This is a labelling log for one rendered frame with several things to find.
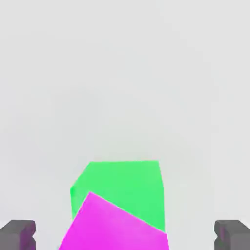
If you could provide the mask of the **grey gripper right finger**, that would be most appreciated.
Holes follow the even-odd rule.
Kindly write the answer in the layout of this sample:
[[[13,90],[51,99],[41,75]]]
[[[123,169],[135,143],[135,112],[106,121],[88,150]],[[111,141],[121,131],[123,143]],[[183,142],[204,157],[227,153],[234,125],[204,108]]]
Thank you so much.
[[[214,250],[250,250],[250,229],[239,220],[216,220]]]

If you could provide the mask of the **small magenta cube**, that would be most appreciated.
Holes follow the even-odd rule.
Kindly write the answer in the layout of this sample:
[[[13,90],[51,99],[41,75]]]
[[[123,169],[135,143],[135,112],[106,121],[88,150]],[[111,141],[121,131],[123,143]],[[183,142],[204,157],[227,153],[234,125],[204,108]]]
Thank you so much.
[[[88,193],[58,250],[169,250],[167,234]]]

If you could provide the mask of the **small green cube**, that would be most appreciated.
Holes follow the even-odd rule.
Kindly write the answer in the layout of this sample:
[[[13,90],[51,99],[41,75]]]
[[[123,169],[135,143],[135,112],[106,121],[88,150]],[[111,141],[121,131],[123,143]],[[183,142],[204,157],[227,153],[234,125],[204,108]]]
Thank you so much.
[[[158,161],[90,162],[70,188],[73,217],[89,192],[165,230],[164,185]]]

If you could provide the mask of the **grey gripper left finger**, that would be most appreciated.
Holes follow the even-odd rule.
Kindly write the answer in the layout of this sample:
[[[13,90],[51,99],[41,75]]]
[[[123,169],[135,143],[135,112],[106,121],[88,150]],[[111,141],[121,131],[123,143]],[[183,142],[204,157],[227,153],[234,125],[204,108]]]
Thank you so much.
[[[0,229],[0,250],[36,250],[34,220],[10,220]]]

